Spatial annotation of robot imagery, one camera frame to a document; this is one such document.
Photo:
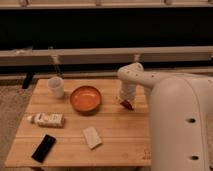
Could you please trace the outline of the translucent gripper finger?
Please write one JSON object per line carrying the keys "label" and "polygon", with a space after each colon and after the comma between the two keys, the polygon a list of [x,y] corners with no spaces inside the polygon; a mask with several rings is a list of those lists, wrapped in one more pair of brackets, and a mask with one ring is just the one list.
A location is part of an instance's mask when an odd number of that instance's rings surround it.
{"label": "translucent gripper finger", "polygon": [[131,110],[134,110],[134,108],[135,108],[135,107],[134,107],[133,102],[132,102],[132,101],[129,101],[129,104],[130,104],[130,106],[131,106],[131,107],[130,107],[130,108],[131,108]]}
{"label": "translucent gripper finger", "polygon": [[121,103],[122,103],[122,99],[121,99],[120,97],[116,97],[116,99],[117,99],[117,103],[118,103],[118,104],[121,104]]}

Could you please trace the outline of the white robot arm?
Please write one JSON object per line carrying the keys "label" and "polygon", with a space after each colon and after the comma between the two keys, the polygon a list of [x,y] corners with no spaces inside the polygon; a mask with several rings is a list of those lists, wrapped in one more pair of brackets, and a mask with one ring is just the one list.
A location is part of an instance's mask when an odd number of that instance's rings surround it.
{"label": "white robot arm", "polygon": [[150,72],[139,63],[117,75],[122,100],[133,100],[138,85],[151,90],[151,171],[210,171],[206,116],[213,114],[213,77]]}

